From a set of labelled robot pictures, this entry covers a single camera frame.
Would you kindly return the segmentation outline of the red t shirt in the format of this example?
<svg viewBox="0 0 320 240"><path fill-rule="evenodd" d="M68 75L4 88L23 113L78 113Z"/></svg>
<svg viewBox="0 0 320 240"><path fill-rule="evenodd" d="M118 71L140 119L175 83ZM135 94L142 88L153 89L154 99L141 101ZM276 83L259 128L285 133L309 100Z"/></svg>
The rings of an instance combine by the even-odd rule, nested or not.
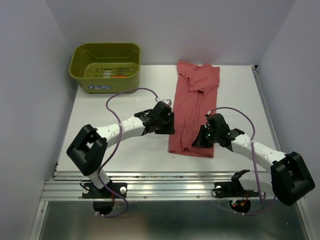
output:
<svg viewBox="0 0 320 240"><path fill-rule="evenodd" d="M212 158L214 148L192 146L205 115L217 106L220 67L209 63L197 65L177 63L178 80L173 103L175 134L169 136L168 151L172 154Z"/></svg>

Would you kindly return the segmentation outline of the olive green plastic bin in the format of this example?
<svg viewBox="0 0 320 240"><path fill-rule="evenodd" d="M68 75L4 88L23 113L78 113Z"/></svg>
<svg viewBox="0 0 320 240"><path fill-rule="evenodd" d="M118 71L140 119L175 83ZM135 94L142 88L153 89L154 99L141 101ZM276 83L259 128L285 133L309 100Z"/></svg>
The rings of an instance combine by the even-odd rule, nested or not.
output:
<svg viewBox="0 0 320 240"><path fill-rule="evenodd" d="M140 85L141 49L130 42L85 43L73 53L69 75L87 94L133 93Z"/></svg>

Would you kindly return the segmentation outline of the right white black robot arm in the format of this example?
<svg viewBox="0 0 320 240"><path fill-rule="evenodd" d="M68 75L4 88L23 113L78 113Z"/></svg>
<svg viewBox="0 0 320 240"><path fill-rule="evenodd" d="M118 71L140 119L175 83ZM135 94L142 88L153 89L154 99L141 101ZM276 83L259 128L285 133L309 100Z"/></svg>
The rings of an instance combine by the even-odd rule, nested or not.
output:
<svg viewBox="0 0 320 240"><path fill-rule="evenodd" d="M254 167L265 169L257 173L248 169L236 172L230 181L218 183L214 196L235 198L248 194L274 195L281 203L291 206L315 188L315 182L297 152L284 153L254 141L238 128L230 129L220 113L206 114L193 147L209 149L214 144L251 160Z"/></svg>

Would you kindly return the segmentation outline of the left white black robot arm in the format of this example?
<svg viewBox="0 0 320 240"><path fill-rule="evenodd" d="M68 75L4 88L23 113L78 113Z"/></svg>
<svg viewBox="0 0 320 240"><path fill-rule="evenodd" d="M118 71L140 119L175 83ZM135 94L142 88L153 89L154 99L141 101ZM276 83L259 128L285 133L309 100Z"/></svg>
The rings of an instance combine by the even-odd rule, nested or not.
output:
<svg viewBox="0 0 320 240"><path fill-rule="evenodd" d="M100 197L111 193L111 180L101 169L105 152L121 141L146 134L173 135L174 112L163 101L154 108L135 113L130 118L112 125L94 128L83 126L66 150L66 154L83 176L89 178Z"/></svg>

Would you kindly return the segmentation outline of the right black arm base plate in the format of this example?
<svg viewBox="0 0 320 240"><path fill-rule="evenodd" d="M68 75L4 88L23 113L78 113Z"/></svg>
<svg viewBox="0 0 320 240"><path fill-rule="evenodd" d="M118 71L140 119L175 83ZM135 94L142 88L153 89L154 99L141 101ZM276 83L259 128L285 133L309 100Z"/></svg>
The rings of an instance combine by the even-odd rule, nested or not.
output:
<svg viewBox="0 0 320 240"><path fill-rule="evenodd" d="M214 183L214 189L211 191L213 197L222 198L242 198L258 197L259 194L253 190L244 190L240 183L232 181L220 181Z"/></svg>

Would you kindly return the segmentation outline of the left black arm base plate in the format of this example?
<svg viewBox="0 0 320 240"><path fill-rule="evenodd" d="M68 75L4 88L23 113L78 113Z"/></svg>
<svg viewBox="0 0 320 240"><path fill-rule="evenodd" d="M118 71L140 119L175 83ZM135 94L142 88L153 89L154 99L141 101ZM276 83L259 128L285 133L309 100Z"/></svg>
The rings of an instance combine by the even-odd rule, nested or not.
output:
<svg viewBox="0 0 320 240"><path fill-rule="evenodd" d="M104 186L102 189L96 188L96 186L90 181L81 181L79 183L82 188L83 199L120 199L119 196L126 198L128 184L125 182L112 182L108 187L119 196L107 190Z"/></svg>

